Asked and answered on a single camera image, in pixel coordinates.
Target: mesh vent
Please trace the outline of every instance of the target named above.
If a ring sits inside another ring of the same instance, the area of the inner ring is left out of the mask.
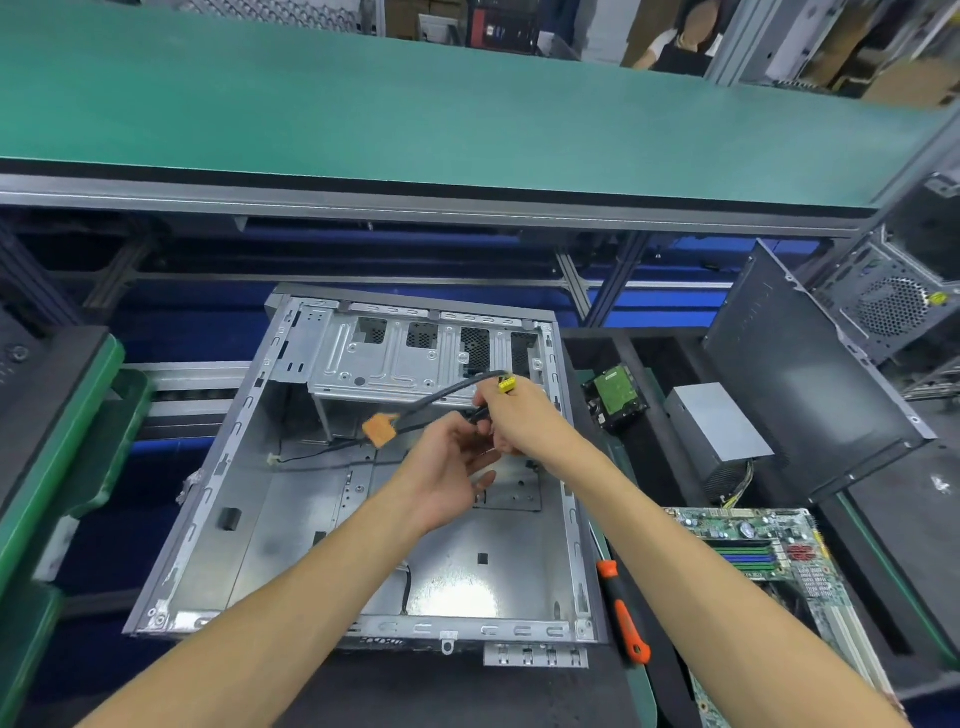
[[[926,289],[913,279],[888,278],[871,283],[856,302],[856,318],[870,333],[903,336],[924,322],[930,304]]]
[[[437,325],[415,322],[407,328],[407,346],[411,349],[436,349]]]
[[[718,465],[704,483],[704,493],[711,501],[729,496],[747,474],[746,462]]]
[[[485,328],[461,328],[460,351],[470,355],[470,361],[464,364],[464,377],[490,370],[490,332]]]
[[[535,333],[512,333],[510,335],[512,372],[515,375],[530,376],[530,357],[528,352],[537,345]]]
[[[387,336],[387,322],[383,319],[357,319],[357,328],[353,330],[354,344],[382,344]]]

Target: silver power supply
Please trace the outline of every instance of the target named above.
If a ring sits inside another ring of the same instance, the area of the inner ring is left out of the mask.
[[[666,413],[711,500],[730,494],[748,462],[773,454],[719,383],[674,388]]]

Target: open computer chassis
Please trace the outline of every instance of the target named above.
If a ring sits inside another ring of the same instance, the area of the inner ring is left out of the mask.
[[[281,286],[263,344],[189,490],[127,623],[177,638],[293,566],[394,472],[416,432],[382,449],[359,438],[377,411],[402,413],[486,371],[529,376],[570,420],[552,312]],[[473,387],[425,423],[471,407]],[[587,667],[600,603],[572,493],[522,457],[455,523],[426,536],[350,627],[342,646],[484,646],[488,662]]]

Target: hand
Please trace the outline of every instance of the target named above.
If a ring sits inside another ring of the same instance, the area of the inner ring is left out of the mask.
[[[470,476],[500,459],[489,436],[459,412],[429,425],[397,469],[392,481],[413,499],[415,526],[422,536],[469,510],[477,494],[490,487],[496,473]]]
[[[516,378],[516,387],[509,394],[499,390],[495,379],[481,381],[473,403],[490,409],[491,418],[481,421],[479,430],[482,435],[492,434],[498,451],[523,452],[547,468],[551,452],[580,437],[546,393],[523,376]]]

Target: right hand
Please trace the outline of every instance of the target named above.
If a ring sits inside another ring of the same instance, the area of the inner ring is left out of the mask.
[[[499,390],[496,379],[481,381],[473,403],[490,409],[491,418],[478,428],[481,435],[493,435],[493,446],[500,452],[522,452],[546,464],[551,452],[580,437],[546,393],[523,376],[516,378],[516,387],[508,394]]]

